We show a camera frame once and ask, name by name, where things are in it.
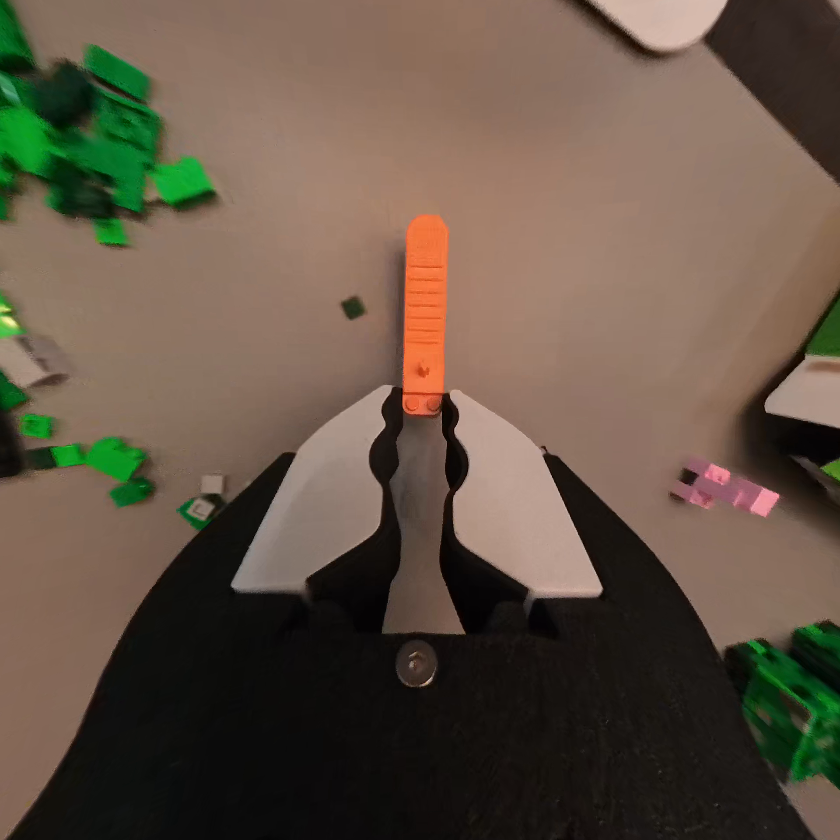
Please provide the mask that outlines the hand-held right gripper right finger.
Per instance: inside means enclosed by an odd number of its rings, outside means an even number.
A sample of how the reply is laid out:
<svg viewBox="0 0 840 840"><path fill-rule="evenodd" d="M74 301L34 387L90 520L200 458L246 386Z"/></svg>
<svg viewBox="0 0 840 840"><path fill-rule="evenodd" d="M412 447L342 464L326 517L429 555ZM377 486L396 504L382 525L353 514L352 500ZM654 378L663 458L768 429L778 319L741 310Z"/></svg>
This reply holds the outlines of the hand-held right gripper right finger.
<svg viewBox="0 0 840 840"><path fill-rule="evenodd" d="M462 391L444 398L439 565L466 631L552 631L599 615L603 585L546 456Z"/></svg>

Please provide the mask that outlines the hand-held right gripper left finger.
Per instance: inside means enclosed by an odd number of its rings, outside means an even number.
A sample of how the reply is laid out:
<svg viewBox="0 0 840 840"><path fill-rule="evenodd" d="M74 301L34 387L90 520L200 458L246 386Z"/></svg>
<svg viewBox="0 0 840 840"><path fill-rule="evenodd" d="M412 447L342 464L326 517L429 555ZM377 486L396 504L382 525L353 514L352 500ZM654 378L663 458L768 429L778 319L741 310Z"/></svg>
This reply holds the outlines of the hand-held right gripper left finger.
<svg viewBox="0 0 840 840"><path fill-rule="evenodd" d="M403 391L383 385L312 434L291 459L231 581L240 594L330 602L381 631L402 534L391 481Z"/></svg>

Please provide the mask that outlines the orange brick separator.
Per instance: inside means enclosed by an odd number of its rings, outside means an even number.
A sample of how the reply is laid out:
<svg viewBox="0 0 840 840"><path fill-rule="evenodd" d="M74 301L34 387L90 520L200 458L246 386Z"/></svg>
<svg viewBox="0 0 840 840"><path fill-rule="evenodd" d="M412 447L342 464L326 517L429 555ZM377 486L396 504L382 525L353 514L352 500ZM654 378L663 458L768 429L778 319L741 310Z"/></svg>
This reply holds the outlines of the orange brick separator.
<svg viewBox="0 0 840 840"><path fill-rule="evenodd" d="M412 417L436 417L445 393L448 227L436 215L408 225L404 259L402 404Z"/></svg>

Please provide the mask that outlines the pink lego pig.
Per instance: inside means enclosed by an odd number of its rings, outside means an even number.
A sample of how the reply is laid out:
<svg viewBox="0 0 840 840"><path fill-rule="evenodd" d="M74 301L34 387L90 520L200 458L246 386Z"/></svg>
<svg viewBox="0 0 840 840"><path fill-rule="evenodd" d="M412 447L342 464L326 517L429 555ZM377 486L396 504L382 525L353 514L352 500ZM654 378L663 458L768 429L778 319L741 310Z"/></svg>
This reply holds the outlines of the pink lego pig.
<svg viewBox="0 0 840 840"><path fill-rule="evenodd" d="M720 502L762 518L780 500L779 493L705 458L688 458L668 493L672 498L703 509L713 508Z"/></svg>

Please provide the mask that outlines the green lego build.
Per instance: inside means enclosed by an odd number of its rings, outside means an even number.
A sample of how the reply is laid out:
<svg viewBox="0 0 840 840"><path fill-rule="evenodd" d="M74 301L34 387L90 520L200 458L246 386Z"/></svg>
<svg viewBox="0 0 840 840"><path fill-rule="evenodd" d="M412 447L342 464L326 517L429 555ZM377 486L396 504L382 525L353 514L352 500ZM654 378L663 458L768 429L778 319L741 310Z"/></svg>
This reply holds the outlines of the green lego build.
<svg viewBox="0 0 840 840"><path fill-rule="evenodd" d="M793 631L788 649L754 638L723 662L764 760L788 784L824 778L839 787L839 626Z"/></svg>

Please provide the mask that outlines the pile of green lego bricks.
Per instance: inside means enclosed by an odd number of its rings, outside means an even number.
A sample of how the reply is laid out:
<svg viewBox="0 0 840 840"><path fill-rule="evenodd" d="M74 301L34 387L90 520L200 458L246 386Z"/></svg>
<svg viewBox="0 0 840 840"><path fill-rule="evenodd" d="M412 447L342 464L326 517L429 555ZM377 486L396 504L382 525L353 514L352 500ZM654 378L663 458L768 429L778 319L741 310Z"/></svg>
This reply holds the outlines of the pile of green lego bricks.
<svg viewBox="0 0 840 840"><path fill-rule="evenodd" d="M38 66L12 2L1 2L2 221L24 176L45 184L46 204L91 225L99 245L130 245L125 220L153 203L184 209L215 198L202 163L161 158L162 118L149 105L151 79L99 45L80 64ZM121 437L93 444L53 444L54 417L24 411L28 390L67 377L56 346L27 331L18 310L1 298L1 475L85 466L110 478L119 510L151 499L148 459Z"/></svg>

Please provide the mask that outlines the green white box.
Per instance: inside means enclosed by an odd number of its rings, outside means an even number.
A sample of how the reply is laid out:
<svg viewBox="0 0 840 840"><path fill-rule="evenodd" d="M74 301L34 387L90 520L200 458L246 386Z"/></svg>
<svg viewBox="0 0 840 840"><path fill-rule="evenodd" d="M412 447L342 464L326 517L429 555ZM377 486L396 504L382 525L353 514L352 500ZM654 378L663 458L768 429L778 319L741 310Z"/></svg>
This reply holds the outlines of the green white box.
<svg viewBox="0 0 840 840"><path fill-rule="evenodd" d="M838 479L839 301L806 341L801 359L763 405L770 436L792 459Z"/></svg>

